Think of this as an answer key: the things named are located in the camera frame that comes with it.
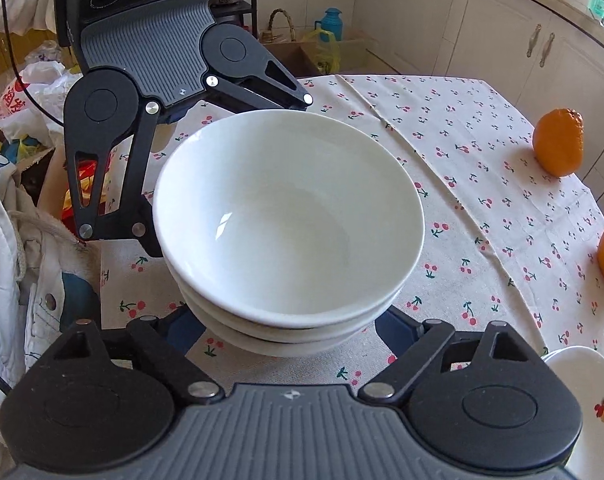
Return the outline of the white plate with fruit print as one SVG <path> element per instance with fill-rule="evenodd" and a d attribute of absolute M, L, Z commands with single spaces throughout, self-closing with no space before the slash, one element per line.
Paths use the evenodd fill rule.
<path fill-rule="evenodd" d="M 577 479 L 604 479 L 604 357 L 596 350 L 571 346 L 542 359 L 582 410 L 582 432 L 566 469 Z"/>

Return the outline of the plain white bowl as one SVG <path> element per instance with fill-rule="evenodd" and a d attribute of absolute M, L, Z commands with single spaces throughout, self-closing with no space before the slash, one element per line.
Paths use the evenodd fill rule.
<path fill-rule="evenodd" d="M 257 110 L 165 160 L 153 222 L 172 271 L 215 306 L 284 328 L 342 323 L 401 289 L 420 259 L 413 180 L 358 129 Z"/>

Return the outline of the white bowl pink flowers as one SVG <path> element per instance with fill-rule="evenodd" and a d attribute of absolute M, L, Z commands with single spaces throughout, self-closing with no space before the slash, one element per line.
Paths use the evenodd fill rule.
<path fill-rule="evenodd" d="M 395 292 L 379 307 L 349 322 L 293 330 L 259 325 L 237 318 L 214 307 L 209 300 L 199 295 L 189 294 L 182 288 L 179 291 L 195 317 L 216 336 L 242 350 L 276 358 L 311 356 L 343 344 L 379 318 L 398 296 L 398 292 Z"/>

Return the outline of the white plastic bag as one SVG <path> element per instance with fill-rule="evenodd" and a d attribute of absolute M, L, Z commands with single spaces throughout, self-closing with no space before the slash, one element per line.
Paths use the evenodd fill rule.
<path fill-rule="evenodd" d="M 23 84 L 15 79 L 0 95 L 0 132 L 8 141 L 29 136 L 45 148 L 63 141 L 63 127 L 43 114 L 28 98 L 56 119 L 63 121 L 67 94 L 82 74 L 68 70 L 58 61 L 38 61 L 20 72 Z"/>

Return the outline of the blue thermos jug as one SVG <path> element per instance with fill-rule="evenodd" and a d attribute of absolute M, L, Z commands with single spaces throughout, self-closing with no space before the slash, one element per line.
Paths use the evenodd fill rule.
<path fill-rule="evenodd" d="M 341 41 L 343 37 L 342 12 L 337 8 L 328 8 L 321 20 L 315 21 L 319 30 L 319 39 L 323 42 Z"/>

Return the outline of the cherry print tablecloth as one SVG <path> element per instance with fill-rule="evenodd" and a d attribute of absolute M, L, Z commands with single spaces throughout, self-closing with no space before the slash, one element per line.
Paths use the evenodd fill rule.
<path fill-rule="evenodd" d="M 486 82 L 364 75 L 301 80 L 308 110 L 352 125 L 407 170 L 421 198 L 425 242 L 395 306 L 458 330 L 511 324 L 539 353 L 585 346 L 604 357 L 604 278 L 596 251 L 604 215 L 578 177 L 537 164 L 533 126 Z M 102 324 L 163 318 L 183 304 L 161 259 L 130 240 L 101 244 Z M 277 359 L 206 332 L 188 352 L 217 382 L 359 388 L 391 350 L 365 328 L 331 351 Z"/>

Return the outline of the orange without leaf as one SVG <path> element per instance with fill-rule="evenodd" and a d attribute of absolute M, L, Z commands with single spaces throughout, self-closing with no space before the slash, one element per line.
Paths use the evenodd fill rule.
<path fill-rule="evenodd" d="M 584 157 L 584 121 L 569 108 L 557 108 L 542 116 L 534 129 L 533 149 L 539 165 L 553 177 L 579 170 Z"/>

